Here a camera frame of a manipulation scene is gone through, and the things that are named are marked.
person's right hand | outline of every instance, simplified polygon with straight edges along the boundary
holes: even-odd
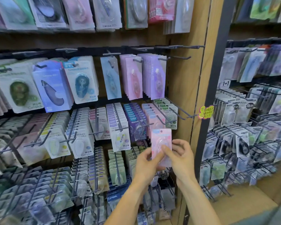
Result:
[[[189,183],[189,179],[198,183],[195,177],[194,154],[191,146],[185,140],[172,140],[172,150],[162,145],[162,150],[172,160],[172,168],[177,177],[177,185],[183,190],[184,185]]]

forearm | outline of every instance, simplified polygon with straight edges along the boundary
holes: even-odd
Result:
[[[138,214],[138,208],[142,197],[142,187],[132,182],[109,216],[105,225],[133,225]]]
[[[221,225],[220,219],[195,181],[187,179],[181,189],[189,214],[195,225]]]

yellow sticker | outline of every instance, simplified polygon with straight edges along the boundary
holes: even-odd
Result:
[[[198,117],[200,119],[208,119],[211,118],[214,112],[214,106],[211,105],[209,107],[206,108],[206,106],[202,106],[200,108],[200,113],[198,114]]]

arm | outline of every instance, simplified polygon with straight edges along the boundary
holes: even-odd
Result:
[[[151,157],[151,151],[149,147],[138,156],[131,185],[105,222],[105,225],[133,225],[135,223],[140,202],[148,189],[148,185],[157,170],[165,169],[158,167],[158,163],[165,156],[164,153],[160,152],[152,161],[148,161]]]
[[[173,140],[172,149],[173,151],[165,145],[162,146],[162,150],[172,160],[177,186],[186,200],[194,224],[221,225],[220,219],[195,178],[194,154],[189,143],[185,140]]]

person's left hand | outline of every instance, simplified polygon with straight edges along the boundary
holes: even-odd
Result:
[[[156,171],[165,170],[165,167],[158,166],[159,162],[165,157],[165,153],[159,152],[153,160],[148,161],[151,157],[151,152],[152,148],[148,147],[136,160],[135,174],[132,184],[138,185],[141,191],[148,188]]]

